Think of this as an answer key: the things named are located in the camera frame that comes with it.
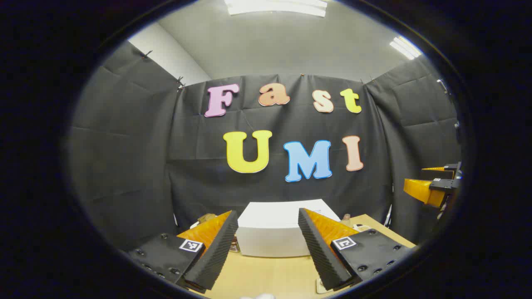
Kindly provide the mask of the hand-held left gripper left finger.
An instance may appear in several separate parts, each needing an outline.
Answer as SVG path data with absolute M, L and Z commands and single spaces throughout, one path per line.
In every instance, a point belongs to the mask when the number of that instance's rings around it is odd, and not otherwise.
M 225 212 L 178 235 L 159 233 L 128 252 L 137 264 L 180 287 L 211 290 L 238 229 L 238 213 Z

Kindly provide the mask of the white microwave oven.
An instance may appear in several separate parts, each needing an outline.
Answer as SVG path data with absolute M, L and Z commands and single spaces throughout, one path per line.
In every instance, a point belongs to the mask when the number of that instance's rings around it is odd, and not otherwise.
M 238 218 L 236 237 L 241 253 L 250 257 L 308 256 L 310 252 L 298 225 L 300 208 L 340 221 L 322 199 L 250 202 Z

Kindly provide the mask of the ceiling light panel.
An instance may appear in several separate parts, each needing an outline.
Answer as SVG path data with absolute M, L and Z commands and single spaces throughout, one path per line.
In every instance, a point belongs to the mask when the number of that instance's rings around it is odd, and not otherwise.
M 413 60 L 423 54 L 418 47 L 409 42 L 403 36 L 394 37 L 389 44 L 393 47 L 393 49 L 397 50 L 409 60 Z
M 230 15 L 255 12 L 294 12 L 325 17 L 327 2 L 323 0 L 224 0 Z

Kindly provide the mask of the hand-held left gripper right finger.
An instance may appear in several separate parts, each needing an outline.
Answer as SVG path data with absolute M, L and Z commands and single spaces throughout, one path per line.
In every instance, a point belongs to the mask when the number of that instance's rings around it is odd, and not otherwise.
M 298 210 L 298 225 L 325 289 L 334 291 L 379 276 L 413 250 L 377 229 L 360 232 L 307 208 Z

